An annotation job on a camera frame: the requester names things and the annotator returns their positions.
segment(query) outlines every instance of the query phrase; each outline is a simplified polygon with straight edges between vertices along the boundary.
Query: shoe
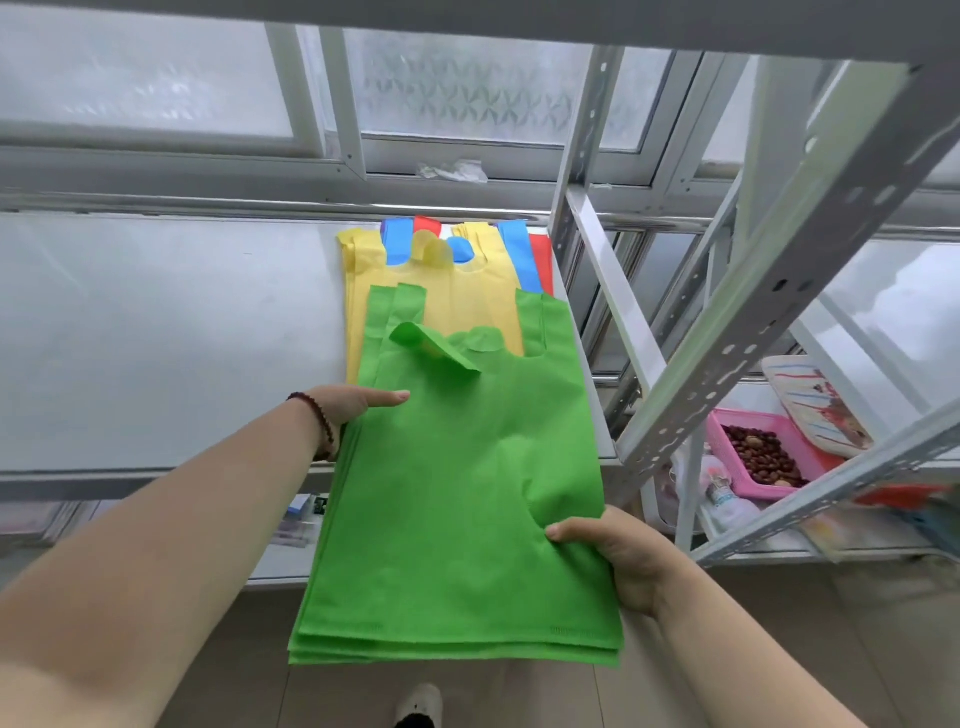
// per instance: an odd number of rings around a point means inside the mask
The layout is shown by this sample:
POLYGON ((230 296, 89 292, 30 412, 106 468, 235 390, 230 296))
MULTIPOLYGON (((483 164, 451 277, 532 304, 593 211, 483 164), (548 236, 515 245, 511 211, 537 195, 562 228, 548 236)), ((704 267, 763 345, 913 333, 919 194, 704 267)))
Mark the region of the shoe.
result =
POLYGON ((442 728, 444 698, 440 694, 440 688, 430 683, 417 685, 414 691, 396 707, 397 723, 413 715, 427 716, 433 721, 434 728, 442 728))

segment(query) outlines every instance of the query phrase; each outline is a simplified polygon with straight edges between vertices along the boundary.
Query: white shelf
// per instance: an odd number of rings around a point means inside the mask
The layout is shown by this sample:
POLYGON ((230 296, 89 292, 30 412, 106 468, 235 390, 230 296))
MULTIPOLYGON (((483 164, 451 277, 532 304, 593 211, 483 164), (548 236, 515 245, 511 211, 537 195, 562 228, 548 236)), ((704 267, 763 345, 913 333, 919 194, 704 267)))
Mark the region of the white shelf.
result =
MULTIPOLYGON (((91 520, 106 512, 115 505, 116 500, 104 500, 91 520)), ((22 547, 12 548, 0 557, 0 590, 6 587, 24 569, 49 550, 49 547, 22 547)), ((306 584, 313 568, 313 558, 317 553, 317 545, 306 548, 294 546, 278 546, 269 544, 260 557, 259 563, 247 580, 246 589, 277 589, 306 584)))
MULTIPOLYGON (((290 392, 343 381, 336 235, 357 225, 377 223, 0 214, 4 482, 147 482, 290 392)), ((566 298, 556 271, 555 289, 566 298)), ((580 355, 597 449, 615 463, 580 355)), ((73 485, 76 499, 123 495, 73 485)))
MULTIPOLYGON (((720 406, 786 415, 773 387, 765 381, 737 384, 720 406)), ((763 510, 770 504, 758 502, 757 505, 763 510)), ((882 561, 941 553, 916 528, 883 508, 842 504, 829 512, 844 526, 843 532, 848 536, 845 548, 837 552, 839 561, 882 561)), ((700 505, 698 515, 708 539, 713 541, 719 537, 720 531, 705 503, 700 505)), ((723 563, 733 566, 827 560, 802 532, 791 528, 744 549, 723 563)))

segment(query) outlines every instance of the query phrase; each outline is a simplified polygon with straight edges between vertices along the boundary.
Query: red beans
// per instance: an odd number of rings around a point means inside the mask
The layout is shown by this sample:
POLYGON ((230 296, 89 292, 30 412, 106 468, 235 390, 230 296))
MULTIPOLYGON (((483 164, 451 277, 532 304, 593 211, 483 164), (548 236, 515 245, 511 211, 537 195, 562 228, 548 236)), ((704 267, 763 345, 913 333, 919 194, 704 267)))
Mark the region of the red beans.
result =
POLYGON ((803 488, 810 482, 801 477, 796 461, 773 432, 734 425, 723 425, 723 430, 757 483, 803 488))

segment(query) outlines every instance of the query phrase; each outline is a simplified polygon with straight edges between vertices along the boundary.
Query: tiled floor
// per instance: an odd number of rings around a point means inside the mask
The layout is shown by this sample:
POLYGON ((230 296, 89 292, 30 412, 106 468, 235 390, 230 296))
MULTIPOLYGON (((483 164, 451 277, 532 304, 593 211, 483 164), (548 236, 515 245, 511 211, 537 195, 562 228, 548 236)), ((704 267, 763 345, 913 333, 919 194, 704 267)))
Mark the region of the tiled floor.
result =
MULTIPOLYGON (((929 564, 748 567, 717 580, 868 725, 960 725, 960 584, 929 564)), ((446 728, 701 728, 649 619, 627 616, 617 669, 515 660, 287 667, 300 592, 241 595, 187 673, 164 728, 392 726, 419 682, 446 728)))

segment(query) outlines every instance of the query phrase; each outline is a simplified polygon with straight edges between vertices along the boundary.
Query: forearm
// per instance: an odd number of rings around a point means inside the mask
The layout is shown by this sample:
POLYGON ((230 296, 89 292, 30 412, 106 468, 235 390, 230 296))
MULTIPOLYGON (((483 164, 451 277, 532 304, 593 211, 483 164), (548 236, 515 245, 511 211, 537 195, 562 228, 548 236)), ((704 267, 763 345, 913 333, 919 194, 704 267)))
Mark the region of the forearm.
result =
MULTIPOLYGON (((152 724, 250 576, 321 436, 310 409, 288 401, 52 549, 0 594, 0 665, 131 705, 124 724, 152 724)), ((17 690, 0 688, 5 704, 17 690)))
POLYGON ((657 619, 711 725, 863 724, 699 568, 661 590, 657 619))

